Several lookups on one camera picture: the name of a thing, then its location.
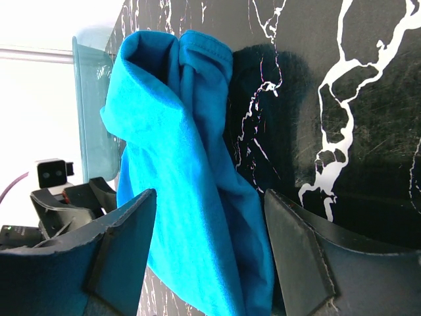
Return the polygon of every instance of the blue cloth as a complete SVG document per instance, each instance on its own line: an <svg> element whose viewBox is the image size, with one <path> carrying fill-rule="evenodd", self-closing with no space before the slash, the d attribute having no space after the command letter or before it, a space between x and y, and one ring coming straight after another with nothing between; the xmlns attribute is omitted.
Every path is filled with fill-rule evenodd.
<svg viewBox="0 0 421 316"><path fill-rule="evenodd" d="M222 133L232 52L194 31L123 42L101 116L127 141L118 205L158 194L148 265L206 315L270 315L274 270L258 194Z"/></svg>

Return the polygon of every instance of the blue towel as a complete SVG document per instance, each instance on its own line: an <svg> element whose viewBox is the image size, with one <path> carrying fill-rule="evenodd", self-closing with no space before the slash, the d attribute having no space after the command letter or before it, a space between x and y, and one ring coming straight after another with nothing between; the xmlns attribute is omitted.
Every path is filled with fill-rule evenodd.
<svg viewBox="0 0 421 316"><path fill-rule="evenodd" d="M206 315L270 315L274 270L258 194L222 133L232 52L194 31L126 38L101 116L127 141L118 205L158 194L152 271Z"/></svg>

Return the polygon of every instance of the wire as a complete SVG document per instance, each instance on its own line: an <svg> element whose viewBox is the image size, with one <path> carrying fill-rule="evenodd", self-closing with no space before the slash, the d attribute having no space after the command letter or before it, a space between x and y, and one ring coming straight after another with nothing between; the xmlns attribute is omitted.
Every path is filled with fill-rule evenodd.
<svg viewBox="0 0 421 316"><path fill-rule="evenodd" d="M1 202L3 202L3 200L4 200L4 198L5 198L5 196L8 194L8 192L19 182L19 181L21 181L21 180L23 180L23 179L25 179L27 176L28 176L28 172L27 173L24 173L22 176L20 176L20 177L18 177L18 178L16 178L16 179L14 179L13 181L12 181L12 183L10 183L8 186L7 186L7 188L3 191L3 193L0 195L0 204L1 204Z"/></svg>

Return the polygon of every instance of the pink cable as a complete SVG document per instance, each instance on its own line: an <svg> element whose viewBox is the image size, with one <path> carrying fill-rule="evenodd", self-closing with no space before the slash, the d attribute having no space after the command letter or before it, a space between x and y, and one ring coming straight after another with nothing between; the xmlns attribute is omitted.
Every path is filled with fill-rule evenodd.
<svg viewBox="0 0 421 316"><path fill-rule="evenodd" d="M12 183L10 183L8 186L7 186L7 188L3 191L3 193L0 195L0 204L1 204L1 202L3 202L3 200L4 200L4 198L5 198L5 196L8 194L8 192L19 182L19 181L21 181L21 180L23 180L23 179L25 179L27 176L28 176L28 172L27 173L24 173L22 176L20 176L20 177L18 177L18 178L16 178L16 179L14 179L13 181L12 181Z"/></svg>

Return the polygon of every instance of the black tabletop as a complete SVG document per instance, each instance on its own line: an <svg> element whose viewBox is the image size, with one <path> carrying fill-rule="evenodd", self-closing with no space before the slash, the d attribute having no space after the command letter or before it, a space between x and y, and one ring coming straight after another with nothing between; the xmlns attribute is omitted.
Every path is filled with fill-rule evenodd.
<svg viewBox="0 0 421 316"><path fill-rule="evenodd" d="M419 0L126 0L107 52L188 29L234 52L226 144L260 194L421 248Z"/></svg>

